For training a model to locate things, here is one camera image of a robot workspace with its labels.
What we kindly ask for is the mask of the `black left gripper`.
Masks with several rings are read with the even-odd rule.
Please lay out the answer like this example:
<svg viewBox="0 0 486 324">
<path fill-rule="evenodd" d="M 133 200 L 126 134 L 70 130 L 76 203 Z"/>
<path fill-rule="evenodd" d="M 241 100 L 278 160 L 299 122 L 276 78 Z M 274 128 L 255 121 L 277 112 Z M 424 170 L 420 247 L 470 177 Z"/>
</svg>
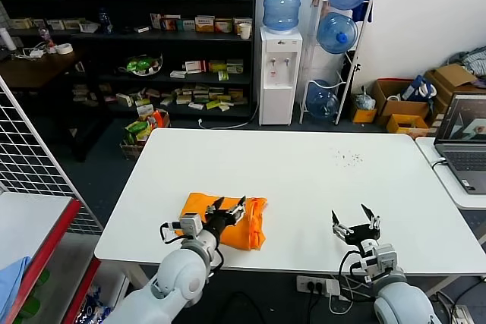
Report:
<svg viewBox="0 0 486 324">
<path fill-rule="evenodd" d="M 225 228 L 237 225 L 245 216 L 246 196 L 243 196 L 231 209 L 220 209 L 224 197 L 220 197 L 207 207 L 204 230 L 213 235 L 221 235 Z"/>
</svg>

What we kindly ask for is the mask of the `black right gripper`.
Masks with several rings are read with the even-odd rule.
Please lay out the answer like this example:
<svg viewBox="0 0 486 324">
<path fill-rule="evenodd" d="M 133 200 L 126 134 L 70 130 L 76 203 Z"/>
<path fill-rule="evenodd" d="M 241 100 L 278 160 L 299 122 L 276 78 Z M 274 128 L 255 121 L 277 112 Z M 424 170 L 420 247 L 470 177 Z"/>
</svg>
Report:
<svg viewBox="0 0 486 324">
<path fill-rule="evenodd" d="M 361 205 L 370 224 L 355 225 L 351 228 L 343 225 L 334 211 L 332 211 L 333 233 L 349 246 L 358 248 L 360 254 L 367 253 L 366 241 L 374 241 L 380 238 L 380 216 L 375 215 L 366 205 Z"/>
</svg>

